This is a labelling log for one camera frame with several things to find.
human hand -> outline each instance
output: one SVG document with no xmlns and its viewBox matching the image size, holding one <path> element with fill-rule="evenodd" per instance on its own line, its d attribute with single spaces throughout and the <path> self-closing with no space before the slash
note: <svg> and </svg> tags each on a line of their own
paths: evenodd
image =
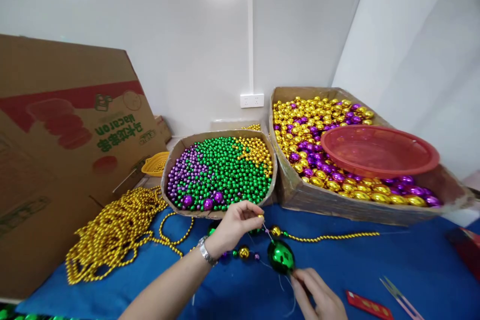
<svg viewBox="0 0 480 320">
<path fill-rule="evenodd" d="M 290 279 L 306 320 L 348 320 L 344 304 L 314 269 L 296 269 Z M 310 294 L 315 301 L 315 309 L 310 303 Z"/>
<path fill-rule="evenodd" d="M 214 259 L 227 251 L 233 250 L 242 236 L 260 229 L 264 218 L 258 217 L 264 211 L 250 201 L 240 201 L 229 206 L 215 232 L 205 240 L 205 248 Z"/>
</svg>

wristwatch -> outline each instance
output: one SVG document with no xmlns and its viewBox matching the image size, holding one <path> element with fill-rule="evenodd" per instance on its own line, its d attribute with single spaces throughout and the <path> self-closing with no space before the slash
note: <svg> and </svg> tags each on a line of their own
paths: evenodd
<svg viewBox="0 0 480 320">
<path fill-rule="evenodd" d="M 214 259 L 207 249 L 205 248 L 205 240 L 208 238 L 208 236 L 204 236 L 200 239 L 200 241 L 197 244 L 197 248 L 200 249 L 200 253 L 203 256 L 203 258 L 212 266 L 212 268 L 219 263 L 217 259 Z"/>
</svg>

yellow plastic basket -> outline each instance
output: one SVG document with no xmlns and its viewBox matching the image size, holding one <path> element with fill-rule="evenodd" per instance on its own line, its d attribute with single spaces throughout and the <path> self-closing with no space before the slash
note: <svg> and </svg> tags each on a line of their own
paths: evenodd
<svg viewBox="0 0 480 320">
<path fill-rule="evenodd" d="M 158 154 L 145 160 L 145 165 L 142 166 L 141 172 L 150 176 L 162 177 L 164 174 L 165 163 L 169 158 L 169 152 L 159 152 Z"/>
</svg>

blue fabric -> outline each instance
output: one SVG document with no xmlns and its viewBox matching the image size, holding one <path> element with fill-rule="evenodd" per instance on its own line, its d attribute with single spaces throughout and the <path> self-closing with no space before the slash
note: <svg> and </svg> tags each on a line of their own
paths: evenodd
<svg viewBox="0 0 480 320">
<path fill-rule="evenodd" d="M 164 216 L 165 212 L 155 219 L 155 231 Z M 265 208 L 265 221 L 268 227 L 277 224 L 298 237 L 398 232 L 313 244 L 286 240 L 297 267 L 316 269 L 343 300 L 351 320 L 373 317 L 348 305 L 345 290 L 388 307 L 395 319 L 409 319 L 380 282 L 382 276 L 387 276 L 425 319 L 478 319 L 480 283 L 445 239 L 445 233 L 456 226 L 443 218 L 403 228 L 289 211 L 274 205 Z M 184 253 L 196 245 L 209 223 L 206 219 L 195 220 L 191 235 L 180 245 Z M 165 234 L 176 240 L 189 225 L 189 218 L 172 216 L 165 223 Z M 480 233 L 480 222 L 470 230 Z M 259 252 L 261 260 L 268 263 L 266 234 L 252 239 L 246 235 L 239 244 Z M 67 284 L 63 264 L 17 310 L 82 319 L 116 319 L 143 288 L 178 259 L 168 247 L 149 243 L 141 248 L 132 264 L 116 269 L 104 280 L 74 286 Z M 294 297 L 285 277 L 281 283 L 284 291 L 279 275 L 254 260 L 221 263 L 207 276 L 196 292 L 194 305 L 190 302 L 181 318 L 282 319 L 291 311 Z M 302 318 L 296 306 L 289 319 Z"/>
</svg>

wall socket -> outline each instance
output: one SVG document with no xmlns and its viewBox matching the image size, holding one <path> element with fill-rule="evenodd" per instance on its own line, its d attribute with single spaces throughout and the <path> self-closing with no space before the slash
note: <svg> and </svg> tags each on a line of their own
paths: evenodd
<svg viewBox="0 0 480 320">
<path fill-rule="evenodd" d="M 264 106 L 264 95 L 240 95 L 240 107 L 241 108 L 261 108 Z"/>
</svg>

